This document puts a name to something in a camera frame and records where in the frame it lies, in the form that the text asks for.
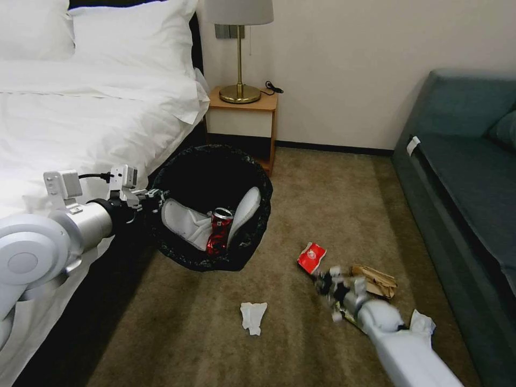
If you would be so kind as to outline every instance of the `wall switch plate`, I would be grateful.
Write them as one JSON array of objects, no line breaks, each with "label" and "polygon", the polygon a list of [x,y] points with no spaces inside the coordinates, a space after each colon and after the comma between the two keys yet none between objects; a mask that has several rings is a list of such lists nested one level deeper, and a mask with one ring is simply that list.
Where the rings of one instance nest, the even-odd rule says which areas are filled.
[{"label": "wall switch plate", "polygon": [[[236,39],[237,27],[238,26],[235,25],[215,24],[215,37],[217,39]],[[240,26],[240,35],[242,39],[246,37],[246,29],[244,26]]]}]

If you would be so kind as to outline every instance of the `brass lamp base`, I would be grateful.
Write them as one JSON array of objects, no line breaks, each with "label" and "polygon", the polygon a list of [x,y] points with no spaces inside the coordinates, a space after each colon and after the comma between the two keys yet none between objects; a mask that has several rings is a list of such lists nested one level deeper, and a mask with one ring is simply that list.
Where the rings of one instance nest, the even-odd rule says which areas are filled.
[{"label": "brass lamp base", "polygon": [[220,89],[219,97],[224,102],[245,104],[256,102],[262,96],[259,89],[248,85],[231,85]]}]

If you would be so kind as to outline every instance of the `carpet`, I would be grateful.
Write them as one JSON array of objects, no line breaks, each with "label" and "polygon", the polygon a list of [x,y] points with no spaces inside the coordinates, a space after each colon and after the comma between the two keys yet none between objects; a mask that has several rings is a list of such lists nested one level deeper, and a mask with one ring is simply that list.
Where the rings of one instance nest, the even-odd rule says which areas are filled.
[{"label": "carpet", "polygon": [[[480,385],[389,158],[279,148],[271,180],[269,226],[242,271],[195,273],[153,253],[88,387],[390,385],[369,339],[332,322],[297,268],[309,241],[328,250],[323,269],[394,275],[404,320],[432,317],[433,348]],[[261,336],[242,328],[241,302],[269,304]]]}]

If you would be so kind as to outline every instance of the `lamp shade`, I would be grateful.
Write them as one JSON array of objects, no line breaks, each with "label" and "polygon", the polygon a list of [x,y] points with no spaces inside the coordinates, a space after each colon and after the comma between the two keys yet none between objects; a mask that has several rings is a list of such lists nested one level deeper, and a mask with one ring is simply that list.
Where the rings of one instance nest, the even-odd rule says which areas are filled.
[{"label": "lamp shade", "polygon": [[274,20],[273,0],[205,0],[206,20],[216,24],[256,25]]}]

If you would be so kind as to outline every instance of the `brown paper bag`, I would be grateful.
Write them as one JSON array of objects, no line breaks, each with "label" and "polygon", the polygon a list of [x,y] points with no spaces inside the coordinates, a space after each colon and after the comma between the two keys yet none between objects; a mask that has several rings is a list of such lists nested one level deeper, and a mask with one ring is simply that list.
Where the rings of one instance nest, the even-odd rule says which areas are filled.
[{"label": "brown paper bag", "polygon": [[364,276],[367,279],[368,292],[388,299],[394,297],[394,293],[398,287],[393,276],[367,266],[351,266],[351,275],[354,277]]}]

